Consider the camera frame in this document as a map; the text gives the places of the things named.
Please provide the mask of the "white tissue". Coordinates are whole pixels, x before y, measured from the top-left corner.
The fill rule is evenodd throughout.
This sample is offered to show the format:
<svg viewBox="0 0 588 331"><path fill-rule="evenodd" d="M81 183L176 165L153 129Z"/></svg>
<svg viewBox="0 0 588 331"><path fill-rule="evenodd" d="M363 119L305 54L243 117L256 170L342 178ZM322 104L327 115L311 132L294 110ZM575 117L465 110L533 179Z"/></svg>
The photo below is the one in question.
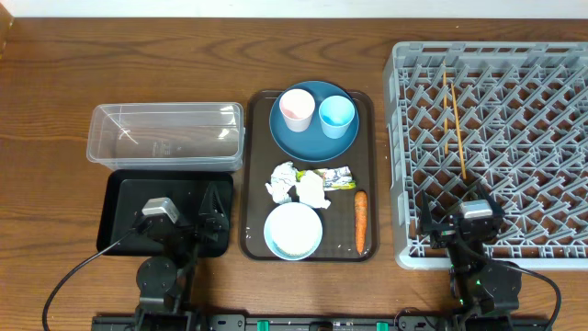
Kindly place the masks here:
<svg viewBox="0 0 588 331"><path fill-rule="evenodd" d="M325 198L323 179L313 171L306 171L296 183L300 203L313 209L328 209L331 202Z"/></svg>

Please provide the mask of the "white paper ball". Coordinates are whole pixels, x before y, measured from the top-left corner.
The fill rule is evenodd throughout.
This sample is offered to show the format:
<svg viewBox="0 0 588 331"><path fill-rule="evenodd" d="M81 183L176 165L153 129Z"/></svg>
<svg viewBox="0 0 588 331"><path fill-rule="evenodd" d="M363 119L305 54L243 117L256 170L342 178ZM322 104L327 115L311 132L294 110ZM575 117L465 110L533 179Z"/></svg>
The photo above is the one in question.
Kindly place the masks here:
<svg viewBox="0 0 588 331"><path fill-rule="evenodd" d="M275 203L292 202L288 192L297 182L297 173L298 169L293 166L292 161L287 161L275 167L270 176L270 182L265 183L266 190Z"/></svg>

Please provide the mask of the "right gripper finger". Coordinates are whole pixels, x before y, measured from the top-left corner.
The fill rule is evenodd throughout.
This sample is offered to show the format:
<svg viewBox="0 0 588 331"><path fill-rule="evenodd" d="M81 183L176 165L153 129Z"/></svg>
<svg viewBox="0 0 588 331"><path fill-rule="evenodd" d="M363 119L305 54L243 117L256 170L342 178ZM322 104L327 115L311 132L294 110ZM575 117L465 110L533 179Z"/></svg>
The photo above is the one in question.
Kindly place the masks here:
<svg viewBox="0 0 588 331"><path fill-rule="evenodd" d="M419 221L419 232L421 235L429 235L433 229L433 217L429 208L428 195L425 191L421 192L421 208L420 208L420 221Z"/></svg>
<svg viewBox="0 0 588 331"><path fill-rule="evenodd" d="M495 202L495 200L491 197L488 193L486 188L480 181L474 182L471 185L468 185L467 191L463 198L464 201L474 201L474 200L486 200L489 204Z"/></svg>

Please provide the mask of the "green snack wrapper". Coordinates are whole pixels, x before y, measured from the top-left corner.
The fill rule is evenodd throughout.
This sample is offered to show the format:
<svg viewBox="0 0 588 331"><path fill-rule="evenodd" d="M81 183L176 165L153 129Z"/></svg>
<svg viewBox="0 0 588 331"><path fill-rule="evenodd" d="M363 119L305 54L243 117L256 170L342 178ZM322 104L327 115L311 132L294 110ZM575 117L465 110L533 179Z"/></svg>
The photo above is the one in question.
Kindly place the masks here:
<svg viewBox="0 0 588 331"><path fill-rule="evenodd" d="M356 187L356 182L348 166L312 169L311 172L322 178L324 191L353 189Z"/></svg>

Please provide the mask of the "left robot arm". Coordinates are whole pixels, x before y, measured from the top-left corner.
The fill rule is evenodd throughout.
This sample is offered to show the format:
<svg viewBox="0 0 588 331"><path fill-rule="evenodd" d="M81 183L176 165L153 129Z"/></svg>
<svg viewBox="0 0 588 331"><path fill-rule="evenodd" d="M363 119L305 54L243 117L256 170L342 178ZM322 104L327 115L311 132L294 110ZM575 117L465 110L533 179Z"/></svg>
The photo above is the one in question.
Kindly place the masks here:
<svg viewBox="0 0 588 331"><path fill-rule="evenodd" d="M137 271L140 290L134 330L204 330L207 318L186 301L201 251L215 248L229 230L218 186L211 182L198 213L184 216L169 198L146 202L134 225L139 235L163 246L163 253L144 261Z"/></svg>

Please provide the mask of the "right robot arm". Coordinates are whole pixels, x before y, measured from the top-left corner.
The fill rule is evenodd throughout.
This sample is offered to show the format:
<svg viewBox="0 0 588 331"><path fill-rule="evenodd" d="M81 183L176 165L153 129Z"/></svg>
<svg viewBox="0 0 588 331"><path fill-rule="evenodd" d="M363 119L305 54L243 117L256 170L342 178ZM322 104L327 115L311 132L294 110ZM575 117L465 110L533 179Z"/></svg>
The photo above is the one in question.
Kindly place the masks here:
<svg viewBox="0 0 588 331"><path fill-rule="evenodd" d="M445 249L450 259L450 288L461 301L447 327L451 330L512 330L510 313L519 307L522 276L510 262L484 255L503 224L505 212L482 185L476 200L459 205L446 223L435 223L428 195L421 194L419 232L433 249Z"/></svg>

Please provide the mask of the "orange carrot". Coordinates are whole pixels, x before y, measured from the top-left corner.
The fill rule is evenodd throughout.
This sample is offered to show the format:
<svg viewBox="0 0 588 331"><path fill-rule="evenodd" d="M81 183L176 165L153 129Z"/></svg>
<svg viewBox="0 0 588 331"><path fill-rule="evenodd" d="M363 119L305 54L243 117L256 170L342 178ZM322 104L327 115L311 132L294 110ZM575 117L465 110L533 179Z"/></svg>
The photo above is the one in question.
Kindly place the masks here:
<svg viewBox="0 0 588 331"><path fill-rule="evenodd" d="M365 248L368 227L368 195L360 190L355 195L355 238L356 251L361 255Z"/></svg>

